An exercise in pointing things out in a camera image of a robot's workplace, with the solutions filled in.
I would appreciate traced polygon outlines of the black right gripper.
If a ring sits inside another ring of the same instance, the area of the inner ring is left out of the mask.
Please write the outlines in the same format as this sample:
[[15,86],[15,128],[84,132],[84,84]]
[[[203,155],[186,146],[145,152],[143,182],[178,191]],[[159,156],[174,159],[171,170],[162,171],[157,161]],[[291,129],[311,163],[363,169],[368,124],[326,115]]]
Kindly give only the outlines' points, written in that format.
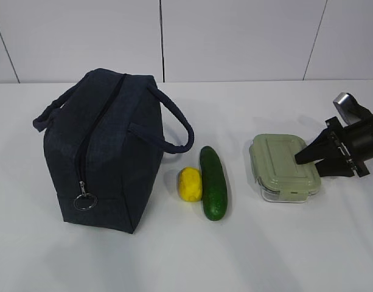
[[[365,162],[373,158],[373,117],[343,127],[337,117],[326,121],[327,129],[295,155],[299,165],[315,161],[320,177],[364,177],[370,174]],[[326,158],[332,140],[338,154]]]

